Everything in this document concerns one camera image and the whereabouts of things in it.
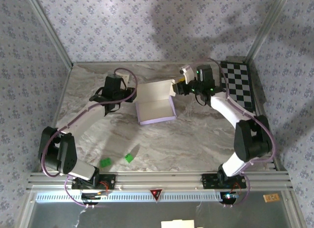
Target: marble surface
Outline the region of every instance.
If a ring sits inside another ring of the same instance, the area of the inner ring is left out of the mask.
[[[125,67],[135,72],[139,83],[181,77],[182,64],[90,63],[75,65],[59,114],[58,127],[66,124],[95,91],[103,86],[106,73]],[[214,67],[214,78],[219,80]],[[76,139],[78,157],[94,166],[110,157],[112,165],[101,171],[217,171],[234,152],[234,129],[216,110],[200,106],[193,95],[173,98],[177,119],[140,126],[134,103],[95,123]],[[131,153],[129,164],[124,156]],[[250,170],[266,170],[255,165]]]

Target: green cube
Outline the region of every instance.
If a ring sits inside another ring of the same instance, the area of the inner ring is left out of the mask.
[[[128,153],[128,154],[125,156],[125,159],[126,159],[126,161],[127,161],[128,163],[131,163],[134,158],[133,158],[133,156],[132,156],[130,153]]]
[[[110,158],[105,158],[105,159],[100,161],[100,166],[102,168],[110,166],[110,165],[111,165],[111,159]]]

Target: black and white checkerboard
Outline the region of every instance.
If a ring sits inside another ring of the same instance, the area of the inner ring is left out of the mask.
[[[246,110],[250,112],[255,111],[249,67],[243,63],[223,61],[220,65],[225,72],[229,84],[230,97]],[[221,84],[223,88],[226,88],[223,77],[221,77]]]

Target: wallpaper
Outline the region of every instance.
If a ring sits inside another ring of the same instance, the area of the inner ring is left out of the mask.
[[[0,227],[13,227],[67,70],[26,0],[0,0]]]
[[[308,227],[314,227],[314,0],[289,0],[254,62],[264,108]]]
[[[246,56],[273,0],[40,0],[72,62]]]

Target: open box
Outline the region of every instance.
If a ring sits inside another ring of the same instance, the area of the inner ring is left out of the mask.
[[[174,80],[139,84],[135,99],[137,118],[140,125],[174,120],[177,117],[172,97]]]

